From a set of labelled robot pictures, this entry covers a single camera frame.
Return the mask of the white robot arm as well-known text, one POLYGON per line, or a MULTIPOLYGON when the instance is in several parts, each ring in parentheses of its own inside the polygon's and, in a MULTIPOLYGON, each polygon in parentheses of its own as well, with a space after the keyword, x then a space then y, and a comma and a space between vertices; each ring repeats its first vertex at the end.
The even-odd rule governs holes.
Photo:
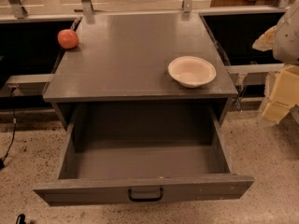
POLYGON ((265 85, 266 97, 260 106, 259 122, 273 126, 299 103, 299 0, 252 47, 259 51, 271 50, 273 57, 285 64, 274 75, 273 85, 265 85))

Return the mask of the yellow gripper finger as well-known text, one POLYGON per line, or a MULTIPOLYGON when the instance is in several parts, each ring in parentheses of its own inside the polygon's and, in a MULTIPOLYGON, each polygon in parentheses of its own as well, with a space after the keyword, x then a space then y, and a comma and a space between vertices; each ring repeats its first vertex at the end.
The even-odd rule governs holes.
POLYGON ((275 74, 274 85, 262 111, 262 118, 275 124, 299 103, 299 66, 288 65, 275 74))
POLYGON ((254 41, 252 47, 259 51, 271 50, 274 45, 274 36, 276 29, 276 26, 272 26, 271 28, 269 28, 254 41))

